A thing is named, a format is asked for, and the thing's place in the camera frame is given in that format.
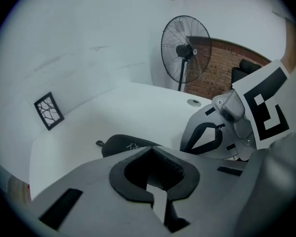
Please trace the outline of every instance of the red brick wall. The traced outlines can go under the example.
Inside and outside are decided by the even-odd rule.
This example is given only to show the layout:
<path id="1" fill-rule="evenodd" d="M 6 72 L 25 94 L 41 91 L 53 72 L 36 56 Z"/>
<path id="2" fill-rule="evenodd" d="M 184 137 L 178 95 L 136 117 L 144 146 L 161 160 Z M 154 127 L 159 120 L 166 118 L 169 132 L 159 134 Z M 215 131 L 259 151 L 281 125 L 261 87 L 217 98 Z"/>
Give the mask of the red brick wall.
<path id="1" fill-rule="evenodd" d="M 219 39 L 212 40 L 212 55 L 203 74 L 195 81 L 185 85 L 184 92 L 212 99 L 230 89 L 231 69 L 239 67 L 242 59 L 265 66 L 270 61 L 244 47 Z M 187 78 L 191 72 L 188 68 Z"/>

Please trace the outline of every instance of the framed picture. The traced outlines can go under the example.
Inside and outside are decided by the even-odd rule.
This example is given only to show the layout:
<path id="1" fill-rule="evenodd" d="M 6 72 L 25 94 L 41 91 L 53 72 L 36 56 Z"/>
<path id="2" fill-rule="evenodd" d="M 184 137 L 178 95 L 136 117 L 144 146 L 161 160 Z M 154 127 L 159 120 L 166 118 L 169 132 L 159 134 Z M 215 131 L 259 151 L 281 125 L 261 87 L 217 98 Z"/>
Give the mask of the framed picture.
<path id="1" fill-rule="evenodd" d="M 51 92 L 37 100 L 34 105 L 38 115 L 48 130 L 51 130 L 53 127 L 64 120 L 64 116 L 58 109 Z"/>

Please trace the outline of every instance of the white desk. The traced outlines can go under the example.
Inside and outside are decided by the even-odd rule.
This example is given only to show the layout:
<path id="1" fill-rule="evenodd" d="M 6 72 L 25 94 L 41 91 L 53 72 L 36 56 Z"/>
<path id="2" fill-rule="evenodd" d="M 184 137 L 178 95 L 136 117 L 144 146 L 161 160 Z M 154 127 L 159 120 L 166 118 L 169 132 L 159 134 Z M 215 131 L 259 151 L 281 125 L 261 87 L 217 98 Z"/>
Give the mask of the white desk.
<path id="1" fill-rule="evenodd" d="M 193 107 L 188 99 L 201 102 Z M 115 134 L 154 141 L 178 150 L 188 119 L 211 100 L 165 88 L 131 83 L 102 94 L 43 132 L 32 146 L 31 197 L 88 161 L 102 158 L 97 140 Z"/>

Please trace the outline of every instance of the standing fan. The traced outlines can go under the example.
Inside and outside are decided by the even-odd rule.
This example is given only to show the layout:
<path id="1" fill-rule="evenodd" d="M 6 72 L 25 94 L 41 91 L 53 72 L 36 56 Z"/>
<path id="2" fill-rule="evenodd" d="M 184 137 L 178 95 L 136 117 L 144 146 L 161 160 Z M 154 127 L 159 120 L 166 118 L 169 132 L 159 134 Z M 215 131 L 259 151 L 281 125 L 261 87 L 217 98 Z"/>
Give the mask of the standing fan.
<path id="1" fill-rule="evenodd" d="M 199 78 L 212 53 L 206 28 L 195 18 L 178 16 L 165 27 L 161 39 L 161 56 L 168 75 L 179 83 Z"/>

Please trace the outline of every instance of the gray surface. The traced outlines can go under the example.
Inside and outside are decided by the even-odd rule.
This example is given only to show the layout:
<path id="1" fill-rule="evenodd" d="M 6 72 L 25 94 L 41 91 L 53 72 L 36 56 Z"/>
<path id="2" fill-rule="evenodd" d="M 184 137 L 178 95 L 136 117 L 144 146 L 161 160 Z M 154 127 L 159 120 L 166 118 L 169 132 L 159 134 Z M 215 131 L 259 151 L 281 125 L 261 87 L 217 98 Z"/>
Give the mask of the gray surface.
<path id="1" fill-rule="evenodd" d="M 239 179 L 238 176 L 220 172 L 217 169 L 220 166 L 227 166 L 243 170 L 247 165 L 246 162 L 241 161 L 210 159 L 165 147 L 160 148 L 193 164 L 200 173 L 198 186 L 190 197 L 173 203 L 178 217 L 182 217 L 190 223 L 206 216 L 229 193 Z"/>
<path id="2" fill-rule="evenodd" d="M 274 142 L 265 154 L 254 189 L 238 218 L 235 236 L 258 235 L 283 212 L 289 214 L 289 206 L 295 208 L 289 210 L 291 215 L 286 215 L 286 219 L 293 220 L 296 225 L 295 199 L 296 134 L 290 134 Z"/>
<path id="3" fill-rule="evenodd" d="M 237 176 L 217 171 L 219 166 L 244 169 L 245 162 L 210 159 L 160 147 L 193 164 L 200 182 L 191 196 L 174 202 L 179 217 L 193 223 L 207 215 L 235 186 Z M 127 151 L 91 161 L 70 172 L 48 187 L 32 202 L 29 209 L 40 217 L 68 188 L 83 194 L 59 228 L 68 236 L 166 236 L 170 232 L 154 214 L 150 204 L 125 200 L 110 185 L 109 172 L 121 160 L 141 151 Z"/>
<path id="4" fill-rule="evenodd" d="M 39 217 L 68 188 L 73 188 L 83 194 L 59 228 L 60 233 L 74 237 L 167 235 L 169 230 L 157 218 L 150 204 L 125 200 L 109 182 L 111 168 L 142 149 L 81 165 L 39 194 L 29 210 Z"/>
<path id="5" fill-rule="evenodd" d="M 259 150 L 252 155 L 237 183 L 204 217 L 173 233 L 173 236 L 234 236 L 238 217 L 254 188 L 265 151 Z"/>

